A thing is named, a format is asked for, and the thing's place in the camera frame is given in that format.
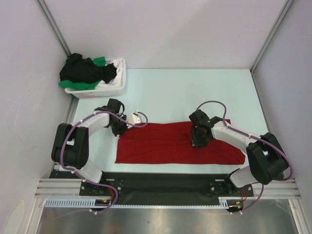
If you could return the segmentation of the red t shirt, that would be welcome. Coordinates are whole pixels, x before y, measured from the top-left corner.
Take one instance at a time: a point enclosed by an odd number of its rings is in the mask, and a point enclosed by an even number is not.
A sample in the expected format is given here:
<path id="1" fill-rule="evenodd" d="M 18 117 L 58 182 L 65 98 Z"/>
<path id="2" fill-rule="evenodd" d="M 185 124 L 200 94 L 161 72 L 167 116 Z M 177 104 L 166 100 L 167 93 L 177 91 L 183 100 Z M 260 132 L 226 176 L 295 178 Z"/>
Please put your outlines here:
<path id="1" fill-rule="evenodd" d="M 192 146 L 190 121 L 148 123 L 132 127 L 117 143 L 116 163 L 242 165 L 245 155 L 230 144 L 212 140 L 203 148 Z"/>

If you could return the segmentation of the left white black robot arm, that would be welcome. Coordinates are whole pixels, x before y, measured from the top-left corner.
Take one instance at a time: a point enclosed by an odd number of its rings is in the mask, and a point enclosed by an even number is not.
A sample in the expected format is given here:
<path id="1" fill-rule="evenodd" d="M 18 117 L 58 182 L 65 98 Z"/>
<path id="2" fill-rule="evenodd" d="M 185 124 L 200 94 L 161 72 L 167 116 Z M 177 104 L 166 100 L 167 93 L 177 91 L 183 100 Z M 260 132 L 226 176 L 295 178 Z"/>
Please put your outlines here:
<path id="1" fill-rule="evenodd" d="M 104 194 L 108 183 L 101 179 L 102 170 L 89 160 L 89 137 L 102 128 L 111 128 L 114 136 L 128 129 L 125 121 L 124 104 L 117 99 L 109 99 L 107 105 L 98 107 L 88 117 L 77 124 L 62 123 L 57 128 L 51 158 L 62 168 L 78 173 L 91 181 L 91 190 L 97 195 Z"/>

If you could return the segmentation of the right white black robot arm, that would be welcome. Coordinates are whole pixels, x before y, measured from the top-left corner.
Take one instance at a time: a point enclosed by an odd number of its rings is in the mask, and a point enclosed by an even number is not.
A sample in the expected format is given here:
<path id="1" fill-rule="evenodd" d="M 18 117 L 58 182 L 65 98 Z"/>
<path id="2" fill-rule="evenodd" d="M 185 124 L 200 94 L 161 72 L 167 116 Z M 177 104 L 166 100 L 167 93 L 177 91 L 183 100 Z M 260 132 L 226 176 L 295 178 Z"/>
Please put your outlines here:
<path id="1" fill-rule="evenodd" d="M 220 117 L 209 118 L 200 109 L 193 112 L 189 119 L 192 122 L 192 146 L 206 147 L 215 139 L 247 155 L 249 165 L 232 172 L 225 183 L 225 191 L 229 195 L 237 195 L 248 184 L 267 185 L 290 167 L 281 145 L 271 133 L 248 134 Z"/>

